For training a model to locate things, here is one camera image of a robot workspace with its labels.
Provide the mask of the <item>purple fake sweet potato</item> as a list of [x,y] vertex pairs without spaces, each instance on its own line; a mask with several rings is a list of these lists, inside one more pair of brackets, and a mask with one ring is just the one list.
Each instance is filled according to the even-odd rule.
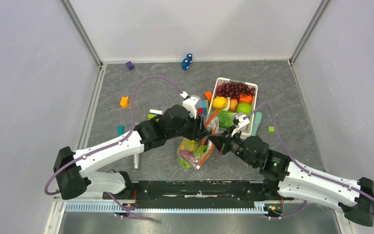
[[191,163],[191,164],[197,163],[197,158],[195,157],[193,152],[189,150],[180,150],[179,154],[182,157],[182,159],[184,159],[188,163]]

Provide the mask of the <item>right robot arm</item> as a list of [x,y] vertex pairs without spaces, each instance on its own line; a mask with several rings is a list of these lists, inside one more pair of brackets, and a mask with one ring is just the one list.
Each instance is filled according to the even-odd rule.
[[208,138],[221,154],[233,153],[264,177],[262,194],[320,204],[344,214],[356,224],[374,224],[374,182],[362,177],[346,179],[316,170],[288,155],[271,150],[259,136],[241,139],[238,134]]

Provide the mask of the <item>yellow fake starfruit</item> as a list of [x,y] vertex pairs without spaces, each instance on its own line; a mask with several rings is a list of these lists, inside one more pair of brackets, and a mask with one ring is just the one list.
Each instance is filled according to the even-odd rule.
[[189,150],[191,152],[194,152],[199,146],[199,142],[184,138],[181,143],[181,150]]

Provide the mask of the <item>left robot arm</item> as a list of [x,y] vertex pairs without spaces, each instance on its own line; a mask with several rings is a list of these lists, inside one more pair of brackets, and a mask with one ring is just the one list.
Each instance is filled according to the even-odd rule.
[[61,148],[53,167],[58,193],[64,200],[85,192],[112,193],[121,198],[133,194],[133,185],[126,172],[101,173],[99,169],[125,157],[159,148],[173,138],[200,141],[209,134],[203,115],[191,117],[181,105],[173,105],[162,115],[144,120],[132,131],[99,145],[73,151]]

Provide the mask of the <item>clear zip top bag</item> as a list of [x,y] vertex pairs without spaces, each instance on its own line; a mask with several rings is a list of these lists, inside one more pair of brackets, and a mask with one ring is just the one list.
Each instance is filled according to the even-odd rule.
[[[205,127],[210,135],[214,135],[219,130],[219,110],[216,110],[205,122]],[[200,141],[188,140],[184,138],[177,149],[178,163],[181,167],[195,170],[200,169],[204,161],[211,155],[214,144],[204,137]]]

